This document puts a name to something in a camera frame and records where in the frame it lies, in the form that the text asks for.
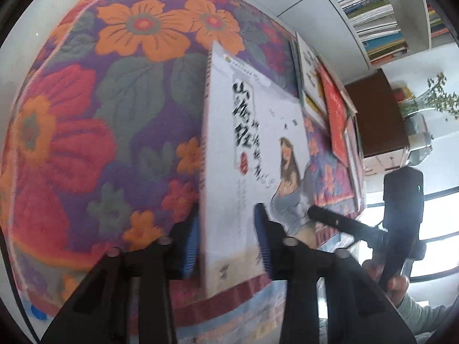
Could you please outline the right hand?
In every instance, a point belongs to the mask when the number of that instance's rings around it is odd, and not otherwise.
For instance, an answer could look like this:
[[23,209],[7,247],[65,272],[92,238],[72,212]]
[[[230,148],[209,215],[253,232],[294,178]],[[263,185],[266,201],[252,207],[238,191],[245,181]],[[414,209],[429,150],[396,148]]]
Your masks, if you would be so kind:
[[[366,260],[362,267],[369,276],[377,281],[380,279],[384,270],[384,265],[377,264],[374,260]],[[394,275],[388,280],[388,284],[385,287],[386,295],[388,299],[393,303],[395,307],[398,307],[402,302],[409,288],[409,279],[405,275]]]

